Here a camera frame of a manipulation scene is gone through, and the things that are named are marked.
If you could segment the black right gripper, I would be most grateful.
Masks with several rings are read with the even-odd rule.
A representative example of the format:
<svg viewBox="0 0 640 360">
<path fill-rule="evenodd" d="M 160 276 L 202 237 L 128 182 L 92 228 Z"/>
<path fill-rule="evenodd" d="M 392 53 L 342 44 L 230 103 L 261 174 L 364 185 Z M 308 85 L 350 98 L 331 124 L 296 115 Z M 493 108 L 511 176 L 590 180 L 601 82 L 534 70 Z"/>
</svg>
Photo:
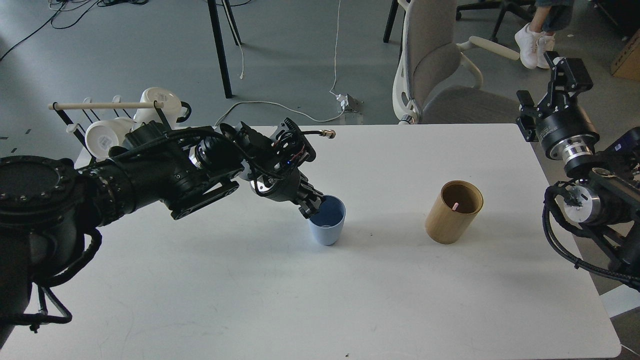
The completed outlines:
<svg viewBox="0 0 640 360">
<path fill-rule="evenodd" d="M 539 142 L 547 158 L 570 162 L 585 161 L 594 155 L 600 136 L 578 95 L 590 91 L 594 82 L 580 58 L 546 51 L 551 69 L 547 93 L 536 106 L 528 90 L 519 89 L 519 116 L 516 124 L 526 142 Z"/>
</svg>

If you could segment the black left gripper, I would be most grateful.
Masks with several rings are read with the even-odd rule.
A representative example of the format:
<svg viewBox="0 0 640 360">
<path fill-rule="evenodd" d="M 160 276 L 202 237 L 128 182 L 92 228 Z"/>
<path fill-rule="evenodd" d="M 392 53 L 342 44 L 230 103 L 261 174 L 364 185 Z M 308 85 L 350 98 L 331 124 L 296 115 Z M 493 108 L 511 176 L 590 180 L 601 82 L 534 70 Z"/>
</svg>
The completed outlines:
<svg viewBox="0 0 640 360">
<path fill-rule="evenodd" d="M 251 182 L 254 192 L 263 198 L 298 203 L 302 216 L 310 219 L 320 212 L 325 196 L 309 183 L 299 168 L 304 162 L 315 160 L 316 151 L 300 127 L 289 118 L 282 120 L 274 133 L 266 137 L 272 139 L 278 159 L 275 170 L 258 170 L 258 166 L 243 159 L 239 177 Z"/>
</svg>

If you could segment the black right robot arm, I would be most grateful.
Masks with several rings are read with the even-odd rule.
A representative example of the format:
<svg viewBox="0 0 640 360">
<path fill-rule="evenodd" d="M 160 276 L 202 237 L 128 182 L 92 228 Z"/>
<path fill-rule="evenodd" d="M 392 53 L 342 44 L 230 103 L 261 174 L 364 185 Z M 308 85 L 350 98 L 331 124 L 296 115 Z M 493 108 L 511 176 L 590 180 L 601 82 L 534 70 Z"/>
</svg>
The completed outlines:
<svg viewBox="0 0 640 360">
<path fill-rule="evenodd" d="M 639 128 L 625 132 L 602 151 L 599 133 L 580 105 L 578 95 L 593 82 L 582 59 L 546 51 L 551 68 L 544 98 L 537 104 L 530 92 L 517 91 L 517 125 L 527 142 L 538 142 L 547 158 L 563 162 L 567 180 L 547 187 L 542 230 L 554 251 L 576 269 L 640 287 Z M 592 239 L 609 259 L 601 268 L 566 249 L 551 221 L 584 239 Z"/>
</svg>

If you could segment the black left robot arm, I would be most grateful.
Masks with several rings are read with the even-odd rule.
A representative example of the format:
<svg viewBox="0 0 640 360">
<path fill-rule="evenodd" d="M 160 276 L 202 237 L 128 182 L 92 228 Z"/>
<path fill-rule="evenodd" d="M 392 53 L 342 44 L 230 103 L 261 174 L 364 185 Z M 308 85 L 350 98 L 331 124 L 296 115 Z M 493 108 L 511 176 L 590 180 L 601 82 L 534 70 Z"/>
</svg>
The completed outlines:
<svg viewBox="0 0 640 360">
<path fill-rule="evenodd" d="M 51 289 L 71 280 L 102 244 L 99 228 L 155 202 L 181 219 L 238 189 L 297 205 L 304 218 L 326 196 L 300 166 L 316 151 L 289 118 L 271 136 L 246 123 L 171 130 L 151 121 L 126 134 L 103 161 L 79 169 L 69 158 L 1 159 L 1 342 L 16 326 L 37 332 L 73 319 Z"/>
</svg>

